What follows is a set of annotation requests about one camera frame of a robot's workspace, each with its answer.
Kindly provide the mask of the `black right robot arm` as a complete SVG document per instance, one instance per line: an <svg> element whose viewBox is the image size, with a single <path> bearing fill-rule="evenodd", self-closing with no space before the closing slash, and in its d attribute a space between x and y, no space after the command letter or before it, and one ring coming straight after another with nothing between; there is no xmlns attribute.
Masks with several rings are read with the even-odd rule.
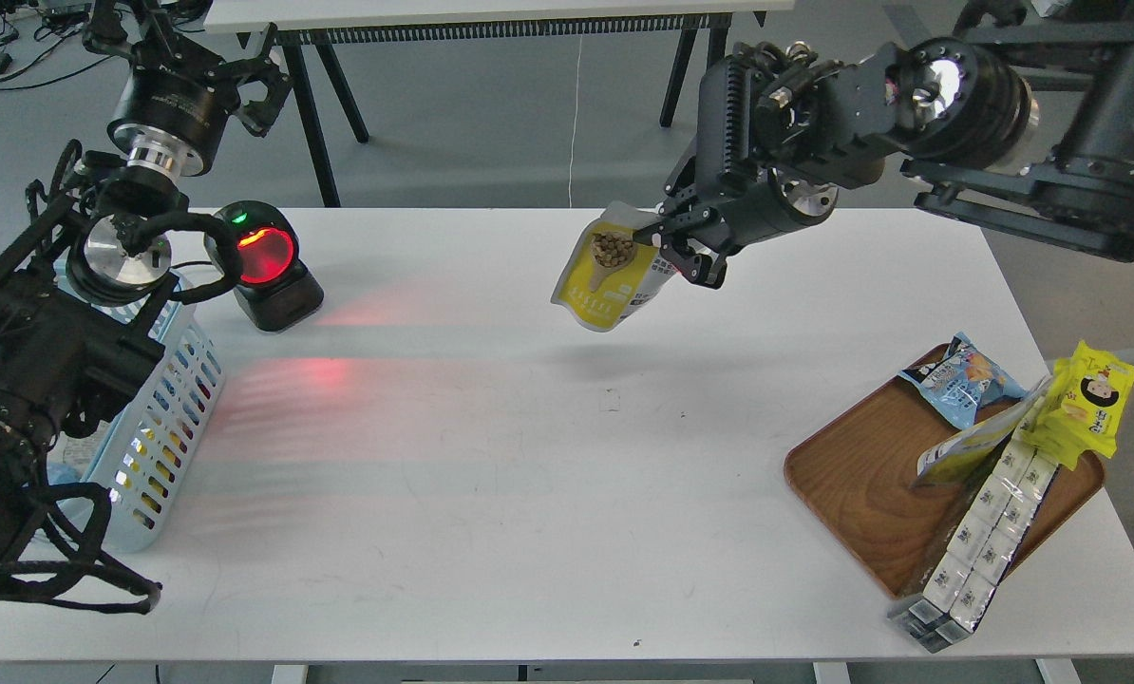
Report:
<svg viewBox="0 0 1134 684"><path fill-rule="evenodd" d="M858 61L738 43L703 75L697 130L658 217L633 233L687 281L831 217L889 157L920 211L1134 259L1134 1L1101 22L1029 22L970 1L949 34Z"/></svg>

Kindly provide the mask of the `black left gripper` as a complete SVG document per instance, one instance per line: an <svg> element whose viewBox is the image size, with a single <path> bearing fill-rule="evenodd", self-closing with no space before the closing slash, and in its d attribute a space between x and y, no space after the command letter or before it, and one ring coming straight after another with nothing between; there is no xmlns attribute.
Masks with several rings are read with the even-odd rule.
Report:
<svg viewBox="0 0 1134 684"><path fill-rule="evenodd" d="M254 56L227 61L175 29L156 1L95 1L84 29L94 53L122 57L130 74L107 134L130 167L167 178L210 172L230 117L266 136L291 78L271 57L277 27L251 35Z"/></svg>

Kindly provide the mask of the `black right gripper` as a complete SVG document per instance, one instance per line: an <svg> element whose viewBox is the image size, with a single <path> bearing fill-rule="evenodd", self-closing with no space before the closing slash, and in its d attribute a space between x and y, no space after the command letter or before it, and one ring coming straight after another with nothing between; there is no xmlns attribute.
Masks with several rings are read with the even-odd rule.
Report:
<svg viewBox="0 0 1134 684"><path fill-rule="evenodd" d="M733 45L703 75L697 130L662 214L633 240L662 246L687 282L720 289L725 257L823 222L838 189L879 181L909 138L907 77L892 43L858 62L806 44Z"/></svg>

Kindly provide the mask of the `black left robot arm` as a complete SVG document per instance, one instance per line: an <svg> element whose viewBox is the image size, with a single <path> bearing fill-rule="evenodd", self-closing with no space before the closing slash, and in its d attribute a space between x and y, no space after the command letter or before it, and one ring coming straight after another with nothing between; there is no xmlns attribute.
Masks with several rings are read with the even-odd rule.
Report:
<svg viewBox="0 0 1134 684"><path fill-rule="evenodd" d="M46 455L136 399L167 358L153 329L168 304L227 292L271 295L305 275L290 223L257 200L191 211L183 177L214 164L230 117L266 135L291 91L272 58L229 61L179 34L155 1L98 1L84 45L130 74L112 153L71 140L51 183L26 191L31 221L0 256L0 601L81 609L68 590L95 579L132 596L92 603L146 614L161 586L105 551L107 485L54 484Z"/></svg>

